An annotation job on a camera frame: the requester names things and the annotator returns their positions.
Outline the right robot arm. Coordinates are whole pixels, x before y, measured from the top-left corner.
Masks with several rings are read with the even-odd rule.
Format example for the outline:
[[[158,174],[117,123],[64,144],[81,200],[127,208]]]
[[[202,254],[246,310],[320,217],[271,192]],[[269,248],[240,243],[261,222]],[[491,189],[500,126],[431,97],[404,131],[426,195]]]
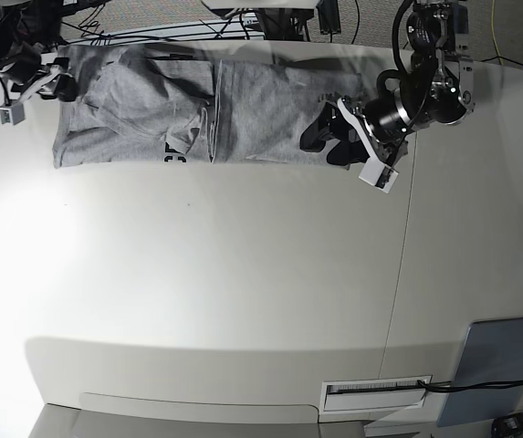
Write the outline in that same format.
[[[69,1],[0,1],[0,82],[4,106],[34,94],[71,102],[78,85],[65,57],[45,64],[44,53],[62,46],[61,19],[74,11]]]

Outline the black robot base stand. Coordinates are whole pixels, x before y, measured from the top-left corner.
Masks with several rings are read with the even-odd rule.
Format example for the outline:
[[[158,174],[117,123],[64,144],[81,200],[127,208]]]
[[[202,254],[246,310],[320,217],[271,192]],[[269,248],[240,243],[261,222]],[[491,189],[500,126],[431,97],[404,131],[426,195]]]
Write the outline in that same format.
[[[265,40],[309,42],[309,21],[318,10],[292,8],[254,9],[257,28]]]

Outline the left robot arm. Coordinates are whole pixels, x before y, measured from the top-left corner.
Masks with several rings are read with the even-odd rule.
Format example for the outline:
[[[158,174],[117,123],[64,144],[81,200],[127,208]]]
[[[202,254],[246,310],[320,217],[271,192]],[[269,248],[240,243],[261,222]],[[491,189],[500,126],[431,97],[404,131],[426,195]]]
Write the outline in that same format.
[[[319,82],[334,90],[309,114],[293,158],[342,169],[378,166],[391,174],[410,135],[433,123],[456,124],[472,111],[467,36],[463,2],[401,2],[392,21],[393,68],[377,75],[372,96],[359,74],[318,72]]]

